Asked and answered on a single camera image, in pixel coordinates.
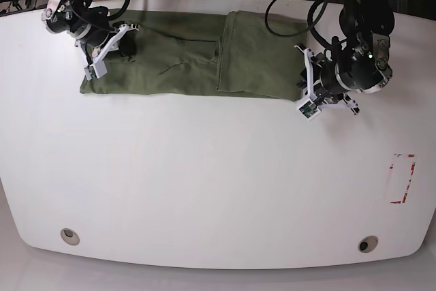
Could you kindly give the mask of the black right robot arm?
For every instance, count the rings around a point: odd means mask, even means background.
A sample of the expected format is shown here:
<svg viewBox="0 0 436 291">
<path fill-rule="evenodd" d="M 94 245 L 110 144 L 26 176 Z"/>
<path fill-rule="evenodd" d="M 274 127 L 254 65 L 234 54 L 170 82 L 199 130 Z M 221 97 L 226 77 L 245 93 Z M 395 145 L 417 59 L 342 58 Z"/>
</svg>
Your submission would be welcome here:
<svg viewBox="0 0 436 291">
<path fill-rule="evenodd" d="M 93 0 L 48 0 L 42 21 L 53 34 L 71 35 L 84 53 L 86 68 L 91 69 L 97 61 L 91 57 L 90 47 L 98 49 L 98 57 L 103 59 L 116 50 L 124 34 L 138 28 L 121 20 L 130 1 L 124 0 L 122 7 L 111 14 L 104 6 L 91 7 Z"/>
</svg>

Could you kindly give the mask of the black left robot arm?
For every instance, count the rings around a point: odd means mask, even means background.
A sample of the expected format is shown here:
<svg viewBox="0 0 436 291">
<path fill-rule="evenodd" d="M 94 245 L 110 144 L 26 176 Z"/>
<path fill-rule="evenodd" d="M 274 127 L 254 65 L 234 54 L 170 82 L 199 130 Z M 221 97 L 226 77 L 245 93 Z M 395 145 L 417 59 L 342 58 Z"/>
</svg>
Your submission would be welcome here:
<svg viewBox="0 0 436 291">
<path fill-rule="evenodd" d="M 394 13 L 388 0 L 343 0 L 339 14 L 344 40 L 326 41 L 315 29 L 311 35 L 324 47 L 314 54 L 304 44 L 305 68 L 298 87 L 304 91 L 297 109 L 311 120 L 325 108 L 360 109 L 349 92 L 371 94 L 383 89 L 392 78 L 388 64 Z"/>
</svg>

